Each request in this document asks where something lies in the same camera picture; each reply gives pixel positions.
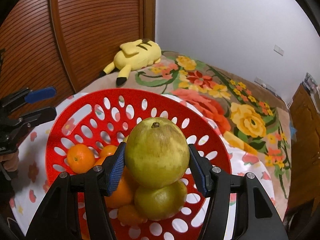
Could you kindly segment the person's left hand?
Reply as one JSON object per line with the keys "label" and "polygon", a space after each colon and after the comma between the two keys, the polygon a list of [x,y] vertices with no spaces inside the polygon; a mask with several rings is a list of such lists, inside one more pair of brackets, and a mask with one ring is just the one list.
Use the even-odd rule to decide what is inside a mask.
{"label": "person's left hand", "polygon": [[3,163],[3,167],[8,172],[14,172],[18,168],[19,162],[19,151],[15,153],[1,155],[1,163]]}

